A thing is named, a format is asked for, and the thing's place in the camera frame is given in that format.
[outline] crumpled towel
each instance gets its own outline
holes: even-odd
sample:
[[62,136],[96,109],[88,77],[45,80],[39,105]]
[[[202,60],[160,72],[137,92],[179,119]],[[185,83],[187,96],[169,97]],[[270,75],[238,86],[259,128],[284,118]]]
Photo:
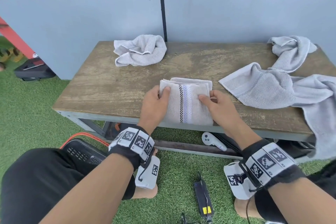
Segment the crumpled towel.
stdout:
[[279,56],[271,68],[261,69],[251,63],[222,78],[224,86],[244,105],[277,109],[288,106],[303,109],[304,117],[316,137],[318,159],[336,156],[336,77],[313,74],[309,77],[290,76],[308,53],[317,48],[302,36],[272,37],[273,52]]
[[188,78],[161,80],[159,96],[170,87],[168,109],[164,121],[195,125],[213,125],[208,108],[198,99],[200,94],[210,96],[212,81]]
[[132,41],[115,40],[114,53],[117,67],[148,66],[160,62],[167,47],[161,35],[140,35]]

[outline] white controller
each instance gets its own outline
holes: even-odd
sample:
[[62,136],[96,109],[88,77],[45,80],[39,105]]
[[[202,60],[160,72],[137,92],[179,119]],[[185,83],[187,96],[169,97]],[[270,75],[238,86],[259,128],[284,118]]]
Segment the white controller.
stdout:
[[227,147],[218,140],[212,133],[204,132],[202,135],[202,141],[205,145],[215,145],[217,148],[221,149],[222,151],[226,151]]

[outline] gray wall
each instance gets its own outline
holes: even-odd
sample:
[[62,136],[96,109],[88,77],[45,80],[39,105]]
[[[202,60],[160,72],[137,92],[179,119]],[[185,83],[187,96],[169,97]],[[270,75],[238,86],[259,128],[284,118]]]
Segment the gray wall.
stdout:
[[214,43],[303,35],[336,64],[335,8],[336,0],[0,0],[0,16],[61,79],[98,41],[140,34]]

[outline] wooden tabletop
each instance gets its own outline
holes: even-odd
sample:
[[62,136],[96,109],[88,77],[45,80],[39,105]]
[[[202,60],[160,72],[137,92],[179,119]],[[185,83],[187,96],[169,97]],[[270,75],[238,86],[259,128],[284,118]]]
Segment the wooden tabletop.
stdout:
[[[262,69],[277,57],[271,44],[166,43],[163,60],[150,66],[116,67],[113,41],[101,41],[53,106],[55,110],[138,118],[145,93],[161,79],[211,80],[213,89],[229,94],[241,118],[252,128],[312,134],[300,108],[263,110],[243,105],[218,83],[252,62]],[[293,76],[336,76],[336,68],[318,48]]]

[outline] yellow label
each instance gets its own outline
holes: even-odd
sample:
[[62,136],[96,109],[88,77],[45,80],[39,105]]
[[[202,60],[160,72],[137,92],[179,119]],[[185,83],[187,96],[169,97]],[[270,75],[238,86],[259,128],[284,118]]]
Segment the yellow label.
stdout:
[[204,213],[204,214],[211,213],[211,208],[210,208],[210,206],[208,206],[208,212],[207,212],[207,208],[206,208],[206,207],[203,207],[203,213]]

